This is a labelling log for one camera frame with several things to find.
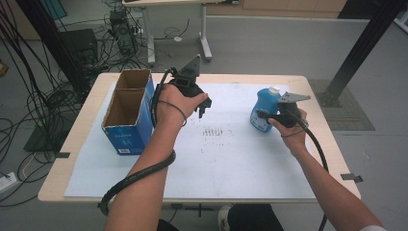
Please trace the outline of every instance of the hand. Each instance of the hand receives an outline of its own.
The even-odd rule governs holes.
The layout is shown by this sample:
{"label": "hand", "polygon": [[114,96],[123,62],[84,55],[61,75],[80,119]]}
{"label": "hand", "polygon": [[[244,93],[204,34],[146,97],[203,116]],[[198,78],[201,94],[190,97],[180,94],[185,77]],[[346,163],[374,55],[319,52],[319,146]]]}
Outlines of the hand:
{"label": "hand", "polygon": [[[307,113],[301,109],[299,109],[299,111],[301,117],[306,118]],[[270,118],[268,121],[280,132],[285,145],[291,150],[294,156],[299,155],[304,151],[307,152],[305,144],[306,132],[299,126],[299,124],[296,124],[293,128],[287,128],[273,118]]]}
{"label": "hand", "polygon": [[200,93],[196,97],[186,97],[174,85],[163,85],[157,105],[158,123],[171,122],[183,124],[184,120],[191,116],[197,106],[206,98],[208,98],[207,93]]}

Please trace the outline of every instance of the white paper sheet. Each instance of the white paper sheet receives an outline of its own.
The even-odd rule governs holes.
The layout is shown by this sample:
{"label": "white paper sheet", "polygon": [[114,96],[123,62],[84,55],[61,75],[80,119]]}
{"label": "white paper sheet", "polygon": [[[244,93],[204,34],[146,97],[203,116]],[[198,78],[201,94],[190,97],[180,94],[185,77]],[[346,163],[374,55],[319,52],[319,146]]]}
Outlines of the white paper sheet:
{"label": "white paper sheet", "polygon": [[[101,129],[114,87],[78,155],[64,196],[102,197],[138,158],[117,155]],[[269,86],[200,87],[209,93],[213,104],[201,119],[198,114],[188,118],[177,138],[177,158],[168,170],[166,199],[315,199],[276,129],[265,134],[249,123],[257,91]],[[278,87],[281,94],[289,91],[288,86]]]}

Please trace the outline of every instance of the blue cardboard box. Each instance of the blue cardboard box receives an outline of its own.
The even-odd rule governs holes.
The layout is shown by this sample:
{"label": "blue cardboard box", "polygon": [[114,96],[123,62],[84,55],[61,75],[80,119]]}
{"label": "blue cardboard box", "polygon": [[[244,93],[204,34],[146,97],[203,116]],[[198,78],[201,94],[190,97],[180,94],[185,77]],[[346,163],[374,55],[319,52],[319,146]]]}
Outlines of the blue cardboard box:
{"label": "blue cardboard box", "polygon": [[119,155],[140,155],[150,141],[150,99],[154,86],[149,69],[123,70],[117,80],[102,130]]}

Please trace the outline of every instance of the black metal stand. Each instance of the black metal stand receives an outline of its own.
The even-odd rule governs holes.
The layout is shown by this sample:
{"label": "black metal stand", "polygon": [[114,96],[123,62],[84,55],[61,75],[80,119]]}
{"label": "black metal stand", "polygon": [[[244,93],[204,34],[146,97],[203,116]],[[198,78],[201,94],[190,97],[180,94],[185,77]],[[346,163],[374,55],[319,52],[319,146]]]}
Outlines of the black metal stand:
{"label": "black metal stand", "polygon": [[16,0],[15,2],[36,29],[39,37],[77,93],[79,100],[85,102],[90,91],[90,85],[60,39],[54,20],[41,5],[40,0]]}
{"label": "black metal stand", "polygon": [[318,101],[322,107],[338,107],[338,98],[360,65],[371,52],[393,23],[406,0],[386,0],[374,14],[362,35],[348,53],[339,71],[327,87],[318,93]]}

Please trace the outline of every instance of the power strip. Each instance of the power strip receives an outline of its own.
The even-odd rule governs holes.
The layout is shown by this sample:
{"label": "power strip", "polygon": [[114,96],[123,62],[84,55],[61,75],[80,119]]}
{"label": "power strip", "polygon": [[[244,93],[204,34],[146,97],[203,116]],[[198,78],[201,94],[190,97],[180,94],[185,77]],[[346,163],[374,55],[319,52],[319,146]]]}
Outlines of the power strip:
{"label": "power strip", "polygon": [[0,193],[5,192],[12,186],[18,184],[17,179],[15,178],[14,172],[7,174],[9,177],[3,176],[0,178]]}

